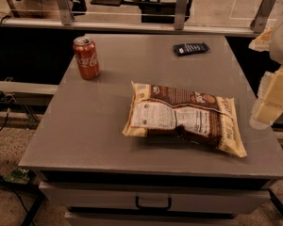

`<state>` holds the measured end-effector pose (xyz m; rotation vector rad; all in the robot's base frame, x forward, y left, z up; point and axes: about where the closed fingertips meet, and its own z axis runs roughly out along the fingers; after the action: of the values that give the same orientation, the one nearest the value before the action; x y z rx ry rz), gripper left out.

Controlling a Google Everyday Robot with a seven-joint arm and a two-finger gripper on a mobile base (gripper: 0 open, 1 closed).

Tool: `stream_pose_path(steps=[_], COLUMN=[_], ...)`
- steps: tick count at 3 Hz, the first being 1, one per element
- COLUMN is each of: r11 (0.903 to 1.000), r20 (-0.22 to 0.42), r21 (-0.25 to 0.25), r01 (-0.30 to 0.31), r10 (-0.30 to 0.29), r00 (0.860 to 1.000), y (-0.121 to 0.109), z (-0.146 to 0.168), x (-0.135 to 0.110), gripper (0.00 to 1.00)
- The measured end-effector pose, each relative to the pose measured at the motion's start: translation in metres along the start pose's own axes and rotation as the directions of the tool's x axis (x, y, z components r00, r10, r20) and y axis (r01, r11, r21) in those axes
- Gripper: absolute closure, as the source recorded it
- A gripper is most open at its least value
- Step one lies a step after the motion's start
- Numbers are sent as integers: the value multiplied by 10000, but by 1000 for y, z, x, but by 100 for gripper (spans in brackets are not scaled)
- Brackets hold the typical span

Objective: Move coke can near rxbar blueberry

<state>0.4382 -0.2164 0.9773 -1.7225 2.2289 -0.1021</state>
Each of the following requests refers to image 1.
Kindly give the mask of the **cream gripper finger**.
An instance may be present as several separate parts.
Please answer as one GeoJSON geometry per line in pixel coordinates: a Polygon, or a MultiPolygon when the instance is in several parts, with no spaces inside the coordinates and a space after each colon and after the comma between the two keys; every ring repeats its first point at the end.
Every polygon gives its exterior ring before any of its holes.
{"type": "Polygon", "coordinates": [[[258,98],[252,108],[253,125],[272,125],[283,113],[283,65],[266,72],[260,81],[258,98]]]}
{"type": "Polygon", "coordinates": [[[259,36],[249,43],[248,48],[258,52],[268,51],[270,48],[271,34],[272,28],[266,28],[259,36]]]}

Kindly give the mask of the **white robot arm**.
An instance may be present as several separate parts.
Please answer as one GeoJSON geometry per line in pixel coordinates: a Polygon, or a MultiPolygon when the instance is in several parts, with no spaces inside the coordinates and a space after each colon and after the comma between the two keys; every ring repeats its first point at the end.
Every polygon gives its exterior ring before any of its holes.
{"type": "Polygon", "coordinates": [[[272,125],[283,113],[283,12],[274,26],[252,40],[249,48],[258,52],[268,51],[271,60],[280,64],[274,73],[265,72],[258,87],[250,125],[258,130],[272,125]]]}

